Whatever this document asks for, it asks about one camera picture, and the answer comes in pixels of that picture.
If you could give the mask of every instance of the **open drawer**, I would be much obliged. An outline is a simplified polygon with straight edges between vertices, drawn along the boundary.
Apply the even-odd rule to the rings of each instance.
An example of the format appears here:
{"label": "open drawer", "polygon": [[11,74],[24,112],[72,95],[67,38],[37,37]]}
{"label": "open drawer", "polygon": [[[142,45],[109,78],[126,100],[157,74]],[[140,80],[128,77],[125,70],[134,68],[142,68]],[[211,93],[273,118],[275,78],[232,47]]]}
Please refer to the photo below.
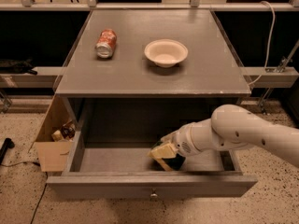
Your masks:
{"label": "open drawer", "polygon": [[234,152],[204,152],[175,172],[147,156],[162,136],[209,118],[205,100],[87,98],[82,106],[64,171],[47,181],[62,197],[239,197],[257,182],[242,175]]}

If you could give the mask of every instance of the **soda can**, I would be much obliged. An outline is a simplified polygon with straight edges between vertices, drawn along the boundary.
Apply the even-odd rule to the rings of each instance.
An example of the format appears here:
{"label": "soda can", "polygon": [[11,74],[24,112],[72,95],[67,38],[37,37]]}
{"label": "soda can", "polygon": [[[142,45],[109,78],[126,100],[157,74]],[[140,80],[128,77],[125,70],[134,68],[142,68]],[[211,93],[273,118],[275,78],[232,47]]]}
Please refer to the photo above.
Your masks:
{"label": "soda can", "polygon": [[102,31],[96,45],[96,54],[101,58],[110,58],[116,47],[117,36],[112,29]]}

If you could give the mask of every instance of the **white cable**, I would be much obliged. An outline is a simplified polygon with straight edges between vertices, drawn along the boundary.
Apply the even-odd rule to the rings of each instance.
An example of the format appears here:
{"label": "white cable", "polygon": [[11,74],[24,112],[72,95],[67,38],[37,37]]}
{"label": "white cable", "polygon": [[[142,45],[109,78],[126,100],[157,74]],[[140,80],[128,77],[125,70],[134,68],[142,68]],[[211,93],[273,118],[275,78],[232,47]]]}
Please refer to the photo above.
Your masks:
{"label": "white cable", "polygon": [[[271,24],[271,29],[270,29],[270,32],[269,32],[269,38],[268,38],[268,44],[267,44],[267,52],[266,52],[266,57],[265,57],[265,62],[264,62],[264,66],[263,68],[265,69],[267,67],[267,64],[268,64],[268,60],[269,60],[269,53],[270,53],[270,43],[271,43],[271,39],[272,39],[272,32],[273,32],[273,28],[274,28],[274,23],[275,23],[275,11],[273,9],[273,7],[271,6],[270,3],[266,2],[266,1],[262,1],[261,2],[262,4],[266,5],[266,6],[269,6],[271,11],[272,11],[272,24]],[[258,81],[261,77],[262,77],[263,74],[260,74],[255,80],[251,81],[249,83],[249,85],[253,85],[256,81]]]}

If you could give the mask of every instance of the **gray tabletop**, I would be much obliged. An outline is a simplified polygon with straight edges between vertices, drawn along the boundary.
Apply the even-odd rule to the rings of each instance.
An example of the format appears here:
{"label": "gray tabletop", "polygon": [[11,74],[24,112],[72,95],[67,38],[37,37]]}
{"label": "gray tabletop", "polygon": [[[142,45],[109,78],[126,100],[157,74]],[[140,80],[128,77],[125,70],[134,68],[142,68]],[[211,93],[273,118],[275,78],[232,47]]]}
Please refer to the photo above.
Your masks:
{"label": "gray tabletop", "polygon": [[[102,60],[94,46],[112,28],[117,47]],[[188,58],[161,68],[144,55],[156,39],[184,44]],[[56,91],[65,97],[243,97],[250,88],[243,78],[209,10],[95,10]]]}

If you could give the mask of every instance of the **black tool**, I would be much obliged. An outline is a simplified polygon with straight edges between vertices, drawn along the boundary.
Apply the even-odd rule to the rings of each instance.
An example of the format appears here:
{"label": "black tool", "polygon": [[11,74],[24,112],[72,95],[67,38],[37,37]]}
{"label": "black tool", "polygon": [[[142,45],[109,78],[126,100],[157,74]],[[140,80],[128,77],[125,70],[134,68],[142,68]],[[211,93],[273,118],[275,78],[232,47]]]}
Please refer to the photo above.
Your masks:
{"label": "black tool", "polygon": [[15,147],[15,144],[11,141],[11,139],[6,138],[3,145],[1,146],[1,149],[0,149],[0,164],[2,163],[2,160],[7,153],[7,150],[9,148],[14,148],[14,147]]}

